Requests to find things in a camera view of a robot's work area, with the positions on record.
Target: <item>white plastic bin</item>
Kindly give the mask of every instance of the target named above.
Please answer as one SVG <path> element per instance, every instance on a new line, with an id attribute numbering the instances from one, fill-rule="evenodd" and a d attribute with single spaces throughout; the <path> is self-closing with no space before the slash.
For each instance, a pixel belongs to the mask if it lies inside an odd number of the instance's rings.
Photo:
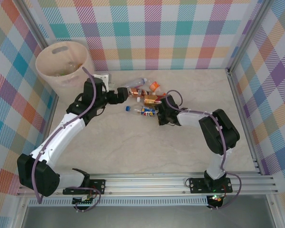
<path id="1" fill-rule="evenodd" d="M 68 63 L 82 64 L 75 72 L 55 76 L 63 72 Z M 82 44 L 63 41 L 45 48 L 36 59 L 36 69 L 39 75 L 55 90 L 59 99 L 66 105 L 73 103 L 78 94 L 83 92 L 84 82 L 88 78 L 82 70 L 85 67 L 91 74 L 94 66 L 88 50 Z"/>

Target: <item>marble surface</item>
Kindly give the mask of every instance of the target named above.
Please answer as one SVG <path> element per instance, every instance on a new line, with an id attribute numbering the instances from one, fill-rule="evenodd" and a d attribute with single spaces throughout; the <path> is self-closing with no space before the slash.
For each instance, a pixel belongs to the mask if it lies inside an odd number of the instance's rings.
<path id="1" fill-rule="evenodd" d="M 223 109 L 240 133 L 228 171 L 254 171 L 248 144 L 223 69 L 112 71 L 116 86 L 129 80 L 148 77 L 166 90 L 176 89 L 182 107 L 212 112 Z M 177 94 L 172 94 L 179 104 Z M 80 168 L 88 173 L 152 173 L 205 171 L 212 152 L 199 127 L 159 126 L 157 118 L 127 113 L 134 98 L 123 104 L 107 105 L 101 116 L 91 120 L 70 142 L 57 162 L 57 170 Z M 66 113 L 58 102 L 51 132 Z"/>

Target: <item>white floor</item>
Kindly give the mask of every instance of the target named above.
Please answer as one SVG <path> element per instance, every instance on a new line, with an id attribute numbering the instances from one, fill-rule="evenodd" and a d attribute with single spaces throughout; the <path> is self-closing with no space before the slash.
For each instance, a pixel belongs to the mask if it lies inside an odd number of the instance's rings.
<path id="1" fill-rule="evenodd" d="M 240 133 L 228 171 L 254 171 L 249 148 L 229 87 L 225 70 L 113 71 L 117 86 L 139 77 L 156 79 L 166 90 L 176 89 L 182 107 L 212 112 L 223 109 Z M 172 94 L 179 103 L 177 94 Z M 123 104 L 107 105 L 68 145 L 58 160 L 57 170 L 79 168 L 88 173 L 151 173 L 205 171 L 212 152 L 201 129 L 186 126 L 159 126 L 157 118 L 125 111 L 134 98 Z M 52 130 L 66 113 L 58 102 Z"/>

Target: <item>trash bin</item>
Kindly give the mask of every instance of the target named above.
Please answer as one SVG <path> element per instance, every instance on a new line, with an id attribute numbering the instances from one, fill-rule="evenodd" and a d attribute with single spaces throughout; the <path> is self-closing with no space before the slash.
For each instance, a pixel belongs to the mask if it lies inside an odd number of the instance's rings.
<path id="1" fill-rule="evenodd" d="M 82 67 L 91 74 L 94 66 L 88 50 L 80 43 L 63 41 L 45 48 L 36 59 L 39 75 L 55 90 L 66 105 L 73 103 L 83 92 L 88 78 Z"/>

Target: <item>plastic bottle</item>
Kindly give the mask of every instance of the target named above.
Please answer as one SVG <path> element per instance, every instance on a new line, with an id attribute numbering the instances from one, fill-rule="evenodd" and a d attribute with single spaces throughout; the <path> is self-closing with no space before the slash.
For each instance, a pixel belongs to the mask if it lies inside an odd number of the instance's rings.
<path id="1" fill-rule="evenodd" d="M 145 95 L 151 95 L 152 92 L 146 91 L 144 89 L 129 88 L 129 97 L 141 97 Z"/>
<path id="2" fill-rule="evenodd" d="M 151 91 L 154 92 L 155 94 L 162 95 L 162 96 L 166 95 L 162 86 L 160 84 L 158 84 L 156 81 L 149 79 L 149 80 L 147 80 L 146 84 L 151 89 Z"/>
<path id="3" fill-rule="evenodd" d="M 140 114 L 150 117 L 155 117 L 156 112 L 154 108 L 146 107 L 144 105 L 133 105 L 133 106 L 126 106 L 125 110 L 127 112 L 133 113 L 133 114 Z"/>
<path id="4" fill-rule="evenodd" d="M 146 83 L 147 79 L 146 78 L 138 78 L 134 81 L 128 82 L 125 85 L 123 85 L 122 87 L 126 87 L 126 88 L 137 88 L 139 86 L 142 86 Z"/>
<path id="5" fill-rule="evenodd" d="M 162 95 L 145 95 L 144 97 L 138 97 L 137 102 L 143 103 L 145 106 L 154 107 L 161 103 L 161 99 L 165 97 Z"/>

